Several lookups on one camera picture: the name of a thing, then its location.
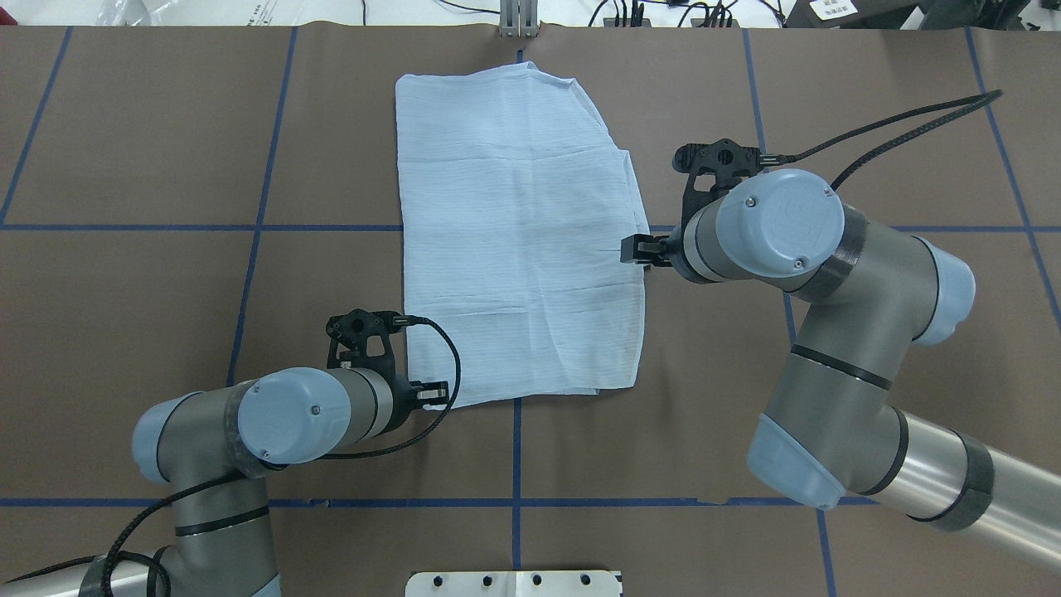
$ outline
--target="white cloth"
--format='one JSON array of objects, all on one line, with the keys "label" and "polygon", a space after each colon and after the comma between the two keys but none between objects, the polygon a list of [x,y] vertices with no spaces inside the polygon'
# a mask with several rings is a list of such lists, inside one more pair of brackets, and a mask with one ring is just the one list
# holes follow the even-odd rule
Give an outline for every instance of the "white cloth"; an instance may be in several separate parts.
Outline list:
[{"label": "white cloth", "polygon": [[[533,63],[396,86],[405,313],[460,353],[456,406],[592,394],[637,377],[647,232],[629,153],[573,78]],[[446,345],[408,330],[412,380],[453,379]]]}]

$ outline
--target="robotic arm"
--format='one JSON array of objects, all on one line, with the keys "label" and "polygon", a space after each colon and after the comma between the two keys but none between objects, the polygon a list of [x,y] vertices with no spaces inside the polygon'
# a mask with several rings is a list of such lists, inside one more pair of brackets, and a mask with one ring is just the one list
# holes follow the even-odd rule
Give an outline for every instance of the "robotic arm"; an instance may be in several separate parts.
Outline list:
[{"label": "robotic arm", "polygon": [[[433,324],[394,312],[356,310],[328,322],[329,369],[285,369],[194,392],[143,415],[133,434],[140,472],[178,493],[193,491],[173,502],[176,543],[151,555],[168,573],[162,574],[170,595],[280,595],[265,475],[318,458],[376,455],[341,453],[396,429],[414,409],[451,406],[446,382],[410,383],[395,369],[389,336],[419,323]],[[383,343],[382,355],[368,355],[371,337]],[[204,484],[213,486],[194,491]],[[105,559],[88,560],[0,585],[0,596],[102,595]],[[135,562],[120,563],[109,584],[115,597],[163,595],[157,569]]]},{"label": "robotic arm", "polygon": [[[941,343],[969,315],[969,266],[867,220],[815,174],[759,173],[778,157],[729,139],[679,148],[681,224],[622,248],[624,261],[697,283],[759,279],[811,304],[760,417],[751,472],[807,506],[828,510],[852,491],[1061,572],[1061,477],[886,403],[910,344]],[[694,187],[703,174],[710,191]]]}]

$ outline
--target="light blue joint cap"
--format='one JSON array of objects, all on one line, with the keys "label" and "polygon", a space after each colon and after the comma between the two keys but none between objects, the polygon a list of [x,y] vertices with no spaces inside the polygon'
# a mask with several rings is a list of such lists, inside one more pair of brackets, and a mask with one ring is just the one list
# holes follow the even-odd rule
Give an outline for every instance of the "light blue joint cap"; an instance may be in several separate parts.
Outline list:
[{"label": "light blue joint cap", "polygon": [[915,345],[928,347],[950,338],[954,329],[969,317],[976,298],[976,276],[961,259],[919,235],[914,238],[925,243],[932,252],[932,258],[936,261],[936,280],[939,283],[936,312],[928,328],[914,340]]},{"label": "light blue joint cap", "polygon": [[133,429],[133,460],[140,468],[140,474],[149,481],[162,485],[170,482],[162,476],[162,471],[158,468],[158,441],[162,438],[166,422],[170,420],[170,416],[180,406],[180,403],[202,393],[192,392],[179,399],[157,404],[149,408],[147,412],[140,417],[140,421],[137,421],[136,428]]},{"label": "light blue joint cap", "polygon": [[265,586],[258,590],[250,597],[280,597],[280,575],[273,577],[273,580],[268,581]]},{"label": "light blue joint cap", "polygon": [[715,233],[752,274],[786,278],[822,264],[843,235],[843,204],[824,179],[786,168],[748,178],[723,199]]},{"label": "light blue joint cap", "polygon": [[765,415],[759,416],[748,469],[788,498],[819,510],[833,509],[847,493],[817,458]]},{"label": "light blue joint cap", "polygon": [[240,403],[240,438],[250,454],[273,464],[298,464],[328,454],[350,425],[350,397],[319,369],[271,373]]}]

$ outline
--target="white mounting bracket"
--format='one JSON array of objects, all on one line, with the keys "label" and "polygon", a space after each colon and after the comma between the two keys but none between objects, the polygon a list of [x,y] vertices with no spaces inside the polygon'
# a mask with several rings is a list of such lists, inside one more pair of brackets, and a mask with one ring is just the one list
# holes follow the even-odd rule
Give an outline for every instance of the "white mounting bracket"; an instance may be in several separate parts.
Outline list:
[{"label": "white mounting bracket", "polygon": [[538,0],[501,0],[502,37],[538,37]]},{"label": "white mounting bracket", "polygon": [[623,597],[618,570],[418,573],[405,597]]}]

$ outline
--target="red object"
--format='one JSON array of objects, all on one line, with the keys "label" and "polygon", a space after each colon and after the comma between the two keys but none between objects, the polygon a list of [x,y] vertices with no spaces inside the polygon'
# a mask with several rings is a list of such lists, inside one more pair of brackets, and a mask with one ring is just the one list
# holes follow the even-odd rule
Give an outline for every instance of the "red object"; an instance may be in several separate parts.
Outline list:
[{"label": "red object", "polygon": [[18,21],[0,6],[0,24],[18,24]]}]

